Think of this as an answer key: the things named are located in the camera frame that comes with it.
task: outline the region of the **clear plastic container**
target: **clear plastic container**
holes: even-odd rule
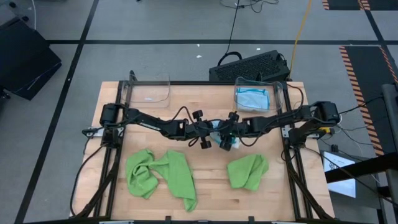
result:
[[[259,82],[238,77],[235,81],[234,101],[237,111],[269,112],[283,106],[283,86],[280,82]]]
[[[170,76],[161,73],[151,80],[138,79],[133,73],[123,83],[122,101],[128,100],[127,92],[132,86],[131,108],[166,108],[170,104]]]

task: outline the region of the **wooden table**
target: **wooden table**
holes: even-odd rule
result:
[[[300,87],[304,91],[303,83],[292,82],[290,84]],[[100,125],[98,122],[103,105],[114,103],[117,87],[118,82],[102,83],[93,126]],[[133,97],[150,91],[149,86],[137,86],[136,88],[138,89],[134,90]],[[138,109],[164,120],[171,119],[181,106],[187,106],[191,113],[203,110],[203,119],[226,119],[228,113],[234,110],[234,86],[172,85],[170,93],[169,107]],[[299,103],[296,102],[300,101],[299,91],[289,88],[289,95],[292,107],[298,107]],[[274,114],[276,111],[268,112],[263,116]],[[252,113],[242,112],[239,112],[239,115],[241,118],[255,116]],[[187,115],[183,111],[178,116],[178,118],[186,117]],[[246,142],[253,141],[253,139],[244,140]],[[100,141],[98,138],[92,139],[88,143],[84,159],[98,148]],[[127,126],[111,218],[113,220],[164,220],[165,216],[170,215],[173,220],[245,221],[248,220],[248,216],[254,216],[256,221],[295,220],[286,165],[280,158],[283,148],[278,128],[263,135],[253,147],[241,145],[239,149],[232,149],[230,152],[222,150],[215,142],[212,142],[211,149],[201,149],[199,143],[193,147],[188,147],[187,144],[186,141],[169,140],[158,132],[138,125]],[[313,139],[307,140],[307,147],[318,150],[318,144]],[[126,159],[145,148],[152,150],[156,159],[164,155],[168,149],[180,151],[186,155],[188,165],[193,169],[198,199],[198,205],[193,212],[185,211],[182,199],[171,195],[167,183],[159,175],[157,175],[159,186],[150,199],[134,197],[128,192],[124,168]],[[105,149],[95,155],[81,172],[73,203],[76,212],[82,210],[98,188],[104,152]],[[269,170],[262,177],[257,192],[231,189],[226,173],[226,165],[229,162],[248,154],[263,154],[269,161]],[[325,211],[334,216],[319,155],[305,149],[301,150],[301,155],[309,191]],[[299,189],[297,192],[301,216],[304,217],[302,194]],[[105,193],[101,207],[102,215],[107,199],[108,193]]]

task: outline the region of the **green cloth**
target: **green cloth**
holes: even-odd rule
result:
[[[149,169],[154,169],[166,180],[172,195],[183,198],[186,211],[195,209],[197,196],[184,154],[170,150],[155,161],[153,152],[144,149],[130,156],[126,162],[126,180],[131,194],[149,198],[154,193],[158,180]]]
[[[244,187],[256,191],[261,176],[268,170],[268,161],[263,155],[248,155],[227,165],[228,177],[233,189]]]

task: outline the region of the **black cable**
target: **black cable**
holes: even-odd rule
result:
[[[370,102],[372,102],[372,101],[374,101],[374,100],[382,99],[382,98],[383,98],[382,96],[378,96],[378,97],[373,98],[373,99],[370,99],[370,100],[366,101],[365,103],[363,103],[363,104],[361,104],[361,105],[358,105],[358,106],[356,106],[356,107],[354,107],[354,108],[351,108],[351,109],[349,109],[349,110],[345,110],[345,111],[343,111],[343,112],[340,112],[339,114],[343,114],[343,113],[347,113],[347,112],[353,111],[353,110],[355,110],[355,109],[357,109],[357,108],[360,108],[360,107],[363,107],[363,106],[367,105],[368,103],[370,103]]]
[[[303,107],[303,104],[304,104],[304,93],[303,93],[303,91],[302,91],[299,87],[292,86],[292,85],[289,85],[289,84],[287,84],[287,83],[286,83],[286,85],[288,85],[289,87],[298,89],[298,90],[300,91],[300,94],[301,94],[300,106],[297,108],[296,112],[294,112],[294,113],[292,113],[292,114],[285,115],[285,116],[280,116],[280,117],[278,117],[277,119],[283,119],[283,118],[287,118],[287,117],[289,117],[289,116],[295,116],[295,115],[301,110],[301,108]],[[253,145],[257,142],[257,140],[261,137],[261,135],[264,134],[264,131],[268,128],[268,126],[271,125],[273,122],[277,121],[277,119],[274,119],[274,120],[270,121],[268,124],[266,124],[266,125],[262,128],[262,130],[260,131],[260,133],[256,136],[255,140],[254,140],[252,143],[250,143],[250,144],[247,144],[247,143],[245,143],[245,142],[242,140],[242,137],[241,137],[241,135],[240,135],[240,133],[239,133],[239,131],[238,131],[238,127],[236,127],[236,130],[237,130],[237,132],[238,132],[238,138],[239,138],[239,140],[240,140],[241,143],[242,143],[244,146],[246,146],[246,147],[251,147],[251,146],[253,146]]]
[[[83,149],[83,155],[85,155],[85,153],[86,153],[86,148],[87,148],[87,144],[88,144],[88,142],[90,141],[90,139],[92,139],[93,138],[93,135],[91,136],[91,137],[88,137],[87,138],[87,141],[86,141],[86,143],[85,143],[85,147],[84,147],[84,149]]]
[[[284,152],[285,152],[285,150],[282,150],[282,152],[280,153],[280,158],[283,160],[283,161],[285,161],[285,162],[291,162],[292,160],[293,160],[293,158],[296,156],[296,150],[294,149],[294,153],[293,153],[293,156],[290,158],[290,160],[285,160],[284,158],[283,158],[283,154],[284,154]]]
[[[255,5],[255,3],[252,4],[252,1],[255,1],[256,3],[261,2],[260,11],[254,10],[253,5]],[[251,10],[252,10],[253,12],[255,12],[255,13],[260,13],[260,12],[262,11],[262,5],[263,5],[264,3],[268,3],[268,4],[278,4],[278,3],[279,3],[279,0],[275,0],[275,2],[250,0],[250,7],[251,7]]]
[[[330,135],[330,137],[328,137],[327,139],[324,139],[324,140],[329,140],[329,139],[331,139],[333,137],[333,135]]]
[[[387,202],[390,202],[392,204],[393,207],[398,208],[398,204],[393,202],[392,200],[388,199],[387,197],[379,194],[379,192],[373,190],[370,186],[366,185],[364,182],[360,181],[359,179],[357,179],[356,177],[354,177],[352,174],[350,174],[347,170],[345,170],[344,168],[338,166],[337,164],[335,164],[334,162],[332,162],[329,158],[326,158],[325,156],[323,156],[322,154],[320,154],[319,152],[307,148],[305,147],[305,149],[308,149],[309,151],[313,151],[315,153],[317,153],[321,158],[328,160],[330,163],[332,163],[333,165],[335,165],[339,170],[343,171],[346,175],[350,176],[352,179],[356,180],[357,182],[359,182],[360,184],[362,184],[364,187],[366,187],[367,189],[369,189],[371,192],[373,192],[374,194],[376,194],[378,197],[383,198],[384,200],[386,200]]]
[[[137,115],[137,116],[135,116],[135,117],[133,117],[132,119],[125,119],[125,120],[123,120],[123,121],[121,121],[121,122],[118,122],[118,123],[117,123],[117,124],[118,124],[117,126],[112,126],[112,127],[107,127],[107,128],[110,128],[110,129],[114,129],[114,128],[123,128],[123,130],[118,134],[118,137],[120,137],[120,136],[124,133],[124,131],[126,130],[126,126],[129,124],[129,122],[130,122],[130,121],[134,121],[134,120],[137,119],[138,117],[140,117],[140,114]],[[89,141],[91,138],[92,138],[92,137],[90,137],[90,138],[87,139],[87,142],[86,142],[86,144],[85,144],[85,149],[84,149],[83,152],[86,151],[86,147],[87,147],[88,141]],[[79,176],[80,176],[80,172],[81,172],[81,170],[84,168],[85,164],[86,164],[93,156],[95,156],[95,155],[96,155],[103,147],[105,147],[105,146],[106,146],[106,145],[101,145],[95,152],[93,152],[93,153],[82,163],[82,165],[80,166],[80,168],[79,168],[79,170],[78,170],[78,172],[77,172],[77,174],[76,174],[75,182],[74,182],[73,188],[72,188],[72,194],[71,194],[71,196],[70,196],[70,201],[69,201],[70,213],[72,213],[73,216],[76,215],[75,211],[73,210],[73,198],[74,198],[74,196],[75,196],[75,190],[76,190],[78,178],[79,178]]]
[[[192,147],[193,145],[195,145],[198,140],[199,140],[199,137],[191,139],[191,141],[188,142],[188,147]]]
[[[95,156],[103,147],[105,147],[106,145],[101,145],[95,152],[93,152],[80,166],[76,177],[75,177],[75,183],[73,184],[73,188],[72,188],[72,194],[70,196],[70,201],[69,201],[69,208],[70,208],[70,213],[72,213],[73,216],[76,215],[75,211],[73,210],[73,197],[75,196],[75,190],[76,190],[76,186],[77,186],[77,180],[79,179],[79,175],[81,170],[83,169],[83,167],[86,165],[86,163],[93,157]]]
[[[238,4],[236,5],[234,22],[232,23],[231,35],[229,36],[228,48],[226,49],[225,55],[228,53],[229,46],[231,45],[232,33],[234,32],[234,26],[235,26],[235,20],[236,20],[236,14],[238,13],[238,9],[239,9],[239,2],[240,2],[240,0],[238,0]]]
[[[372,120],[372,122],[373,122],[372,124],[368,124],[368,125],[365,125],[365,126],[362,126],[362,127],[357,127],[357,128],[353,128],[353,129],[347,129],[347,128],[340,128],[340,129],[341,130],[345,130],[345,131],[355,131],[355,130],[358,130],[358,129],[361,129],[361,128],[367,128],[367,127],[373,125],[374,123],[377,123],[379,121],[384,120],[385,118],[387,118],[387,116],[383,116],[383,117],[381,117],[379,119],[375,119],[374,121]]]
[[[259,3],[259,2],[261,2],[261,9],[260,9],[260,12],[261,12],[261,10],[262,10],[262,4],[264,4],[264,3],[268,3],[268,4],[278,4],[279,3],[279,0],[275,0],[274,2],[269,2],[269,1],[263,1],[263,0],[252,0],[251,2],[250,2],[250,4],[242,4],[242,5],[239,5],[239,4],[236,4],[237,5],[237,7],[238,8],[240,8],[240,9],[244,9],[245,7],[248,7],[248,6],[253,6],[253,5],[255,5],[255,4],[257,4],[257,3]],[[223,3],[223,0],[220,0],[220,4],[222,5],[222,6],[224,6],[224,7],[228,7],[228,8],[231,8],[231,9],[236,9],[235,7],[233,7],[233,6],[227,6],[227,5],[225,5],[224,3]]]
[[[176,117],[178,116],[178,114],[181,112],[182,109],[185,109],[185,111],[186,111],[187,114],[188,114],[189,120],[191,121],[191,123],[192,123],[196,128],[200,128],[200,129],[204,129],[204,130],[209,130],[209,131],[221,131],[221,130],[224,130],[224,129],[228,128],[228,126],[222,127],[222,128],[220,128],[220,129],[217,129],[217,128],[206,128],[206,127],[201,127],[201,126],[195,124],[195,122],[193,121],[193,119],[192,119],[192,117],[191,117],[191,112],[189,112],[189,109],[188,109],[186,106],[182,106],[182,107],[177,111],[177,114],[176,114],[171,120],[168,120],[168,121],[157,121],[157,122],[160,123],[160,124],[169,124],[169,123],[171,123],[172,121],[174,121],[174,120],[176,119]],[[212,121],[222,121],[222,120],[221,120],[221,119],[211,119],[211,120],[209,120],[209,122],[212,122]]]
[[[325,143],[326,145],[328,145],[328,146],[331,147],[331,145],[328,144],[327,142],[325,142],[323,139],[320,139],[320,140],[321,140],[323,143]],[[351,156],[350,154],[348,154],[348,153],[345,152],[345,151],[342,151],[341,149],[338,149],[338,151],[339,151],[339,152],[342,152],[343,154],[346,154],[348,157],[350,157],[350,158],[352,158],[352,159],[356,159],[356,160],[359,160],[359,161],[363,161],[362,159],[358,159],[358,158],[355,158],[355,157]]]
[[[358,143],[358,144],[367,145],[367,146],[373,146],[373,147],[376,147],[376,148],[379,149],[379,150],[382,150],[382,149],[378,148],[377,146],[374,146],[374,145],[371,144],[371,143],[359,142],[359,141],[353,139],[345,130],[342,129],[342,131],[343,131],[343,133],[344,133],[345,135],[347,135],[348,138],[350,138],[352,141],[354,141],[354,142],[356,142],[356,143]]]

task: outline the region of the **hazard tape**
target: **hazard tape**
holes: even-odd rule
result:
[[[359,111],[361,112],[362,119],[366,124],[366,129],[368,130],[369,138],[373,145],[374,152],[376,153],[376,155],[381,156],[384,154],[383,150],[382,150],[382,146],[380,144],[380,140],[379,140],[379,137],[377,136],[376,130],[374,129],[373,122],[371,119],[371,115],[369,114],[368,107],[365,105],[365,100],[363,98],[361,88],[359,87],[359,83],[356,78],[353,65],[351,64],[351,60],[348,57],[346,48],[344,46],[340,46],[339,49],[340,49],[340,54],[343,57],[343,61],[344,61],[344,65],[347,70],[348,78],[351,82],[351,86],[353,87],[356,102],[358,103],[358,105],[363,105],[363,106],[359,107]]]
[[[386,54],[386,51],[384,51],[384,49],[383,49],[382,47],[379,47],[379,48],[380,48],[380,50],[381,50],[381,53],[383,54],[384,60],[385,60],[386,63],[387,63],[387,67],[388,67],[388,69],[390,70],[392,77],[394,77],[394,80],[396,81],[396,83],[398,83],[398,78],[397,78],[397,76],[396,76],[396,73],[394,72],[394,69],[392,68],[392,65],[391,65],[391,63],[390,63],[390,60],[388,59],[388,56],[387,56],[387,54]]]
[[[368,0],[358,0],[361,10],[371,10]]]
[[[329,3],[328,0],[322,0],[323,8],[329,10]]]

